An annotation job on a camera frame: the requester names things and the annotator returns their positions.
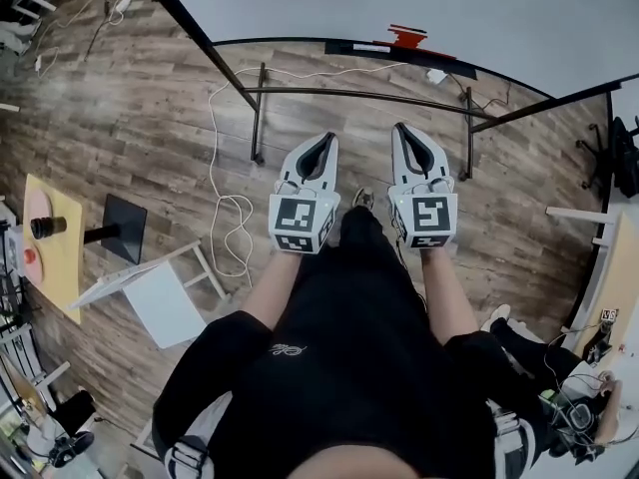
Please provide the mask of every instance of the logo on shirt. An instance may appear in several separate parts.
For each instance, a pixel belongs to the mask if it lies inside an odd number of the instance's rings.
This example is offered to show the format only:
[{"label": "logo on shirt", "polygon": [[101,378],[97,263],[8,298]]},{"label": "logo on shirt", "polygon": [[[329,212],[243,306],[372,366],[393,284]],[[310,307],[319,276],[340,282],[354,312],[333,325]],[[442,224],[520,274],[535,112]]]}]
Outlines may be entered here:
[{"label": "logo on shirt", "polygon": [[282,353],[287,356],[296,356],[301,354],[305,349],[307,349],[306,346],[297,347],[297,346],[289,346],[288,344],[274,344],[273,347],[269,350],[269,352],[273,356],[278,356],[278,355],[281,355]]}]

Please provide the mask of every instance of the metal table frame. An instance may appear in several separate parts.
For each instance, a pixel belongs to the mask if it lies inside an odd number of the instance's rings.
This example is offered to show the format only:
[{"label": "metal table frame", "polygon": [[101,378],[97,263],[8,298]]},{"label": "metal table frame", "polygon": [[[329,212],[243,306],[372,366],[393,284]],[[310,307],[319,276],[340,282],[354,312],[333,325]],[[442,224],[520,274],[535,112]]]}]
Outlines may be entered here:
[{"label": "metal table frame", "polygon": [[[491,116],[486,114],[482,110],[474,109],[472,106],[472,91],[470,87],[466,89],[463,94],[465,100],[465,106],[455,107],[452,105],[445,105],[442,103],[436,103],[432,101],[420,100],[415,98],[405,98],[402,96],[396,96],[391,94],[377,94],[364,91],[348,91],[337,89],[321,89],[321,88],[305,88],[305,87],[267,87],[265,85],[267,68],[265,63],[261,64],[260,75],[258,78],[258,84],[255,87],[246,87],[240,79],[235,75],[231,67],[222,58],[220,53],[216,50],[214,43],[209,39],[207,34],[202,30],[200,25],[189,14],[180,0],[158,0],[178,22],[178,24],[191,36],[193,41],[200,47],[200,49],[209,57],[211,62],[220,70],[220,72],[226,77],[229,83],[238,91],[238,93],[244,98],[249,106],[254,110],[254,124],[253,124],[253,136],[251,140],[251,160],[258,165],[264,164],[264,158],[259,151],[259,129],[260,129],[260,117],[262,108],[262,94],[320,94],[325,96],[343,96],[353,98],[366,98],[383,101],[393,101],[397,103],[407,103],[409,105],[417,105],[421,107],[428,107],[445,112],[453,112],[456,114],[462,114],[466,116],[468,138],[467,138],[467,155],[466,155],[466,169],[459,173],[461,181],[472,179],[472,168],[474,162],[474,134],[485,130],[500,126],[502,124],[510,123],[524,117],[532,116],[540,112],[552,110],[554,108],[562,107],[570,103],[582,101],[593,96],[600,94],[610,94],[613,91],[621,89],[622,82],[634,80],[639,78],[639,73],[619,80],[614,80],[602,85],[585,89],[561,98],[551,98],[529,105],[527,107],[515,110],[508,114],[504,114],[500,117]],[[278,38],[279,40],[286,40],[291,38]],[[327,41],[327,39],[312,38],[310,41]],[[474,123],[474,119],[482,119],[483,122],[479,124]]]}]

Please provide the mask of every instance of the white shoe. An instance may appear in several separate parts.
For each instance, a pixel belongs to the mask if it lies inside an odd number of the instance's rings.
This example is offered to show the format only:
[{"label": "white shoe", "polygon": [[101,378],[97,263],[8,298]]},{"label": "white shoe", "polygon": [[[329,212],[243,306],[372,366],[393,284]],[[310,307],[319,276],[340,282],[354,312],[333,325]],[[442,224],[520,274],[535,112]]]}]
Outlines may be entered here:
[{"label": "white shoe", "polygon": [[372,207],[375,204],[375,194],[372,192],[372,189],[369,187],[363,187],[357,190],[355,193],[355,197],[352,198],[351,207],[356,208],[357,206],[364,206],[370,212],[372,211]]},{"label": "white shoe", "polygon": [[484,322],[481,325],[481,331],[490,332],[490,326],[492,326],[492,323],[494,323],[500,317],[503,317],[507,321],[509,316],[510,316],[510,305],[506,305],[506,304],[500,305],[498,308],[492,311],[492,314],[490,314],[490,317],[488,317],[486,322]]}]

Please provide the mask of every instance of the wooden board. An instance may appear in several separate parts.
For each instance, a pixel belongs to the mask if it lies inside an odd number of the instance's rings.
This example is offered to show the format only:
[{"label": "wooden board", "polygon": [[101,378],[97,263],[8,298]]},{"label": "wooden board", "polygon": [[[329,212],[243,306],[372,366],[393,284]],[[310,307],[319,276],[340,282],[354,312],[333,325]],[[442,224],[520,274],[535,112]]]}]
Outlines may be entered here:
[{"label": "wooden board", "polygon": [[[605,369],[623,344],[630,318],[639,296],[637,264],[639,262],[639,234],[632,221],[624,214],[619,215],[615,237],[608,251],[602,277],[595,293],[590,315],[583,327],[596,325],[601,320],[601,311],[617,309],[617,319],[612,327],[610,345],[612,349],[603,357],[599,368]],[[581,332],[574,352],[581,356],[583,348],[597,332],[597,327]]]},{"label": "wooden board", "polygon": [[[29,193],[41,189],[51,201],[53,217],[64,217],[67,229],[44,239],[34,239],[29,217]],[[23,236],[31,242],[42,260],[44,277],[36,288],[66,315],[80,324],[80,309],[67,307],[80,296],[80,279],[84,249],[84,210],[82,205],[32,175],[25,189]]]}]

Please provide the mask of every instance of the pink object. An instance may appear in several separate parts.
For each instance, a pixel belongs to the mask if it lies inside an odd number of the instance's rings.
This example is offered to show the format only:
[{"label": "pink object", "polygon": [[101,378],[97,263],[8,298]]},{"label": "pink object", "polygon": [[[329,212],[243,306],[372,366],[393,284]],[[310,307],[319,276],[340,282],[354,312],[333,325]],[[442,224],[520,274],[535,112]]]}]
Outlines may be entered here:
[{"label": "pink object", "polygon": [[40,285],[42,283],[42,279],[44,278],[44,272],[42,270],[42,260],[40,259],[40,254],[38,253],[38,249],[36,246],[28,240],[25,248],[24,248],[25,256],[27,254],[31,255],[35,253],[35,257],[32,262],[28,264],[25,263],[24,269],[27,273],[27,278],[33,285]]},{"label": "pink object", "polygon": [[33,219],[47,219],[53,215],[49,196],[42,190],[34,190],[29,194],[29,222]]}]

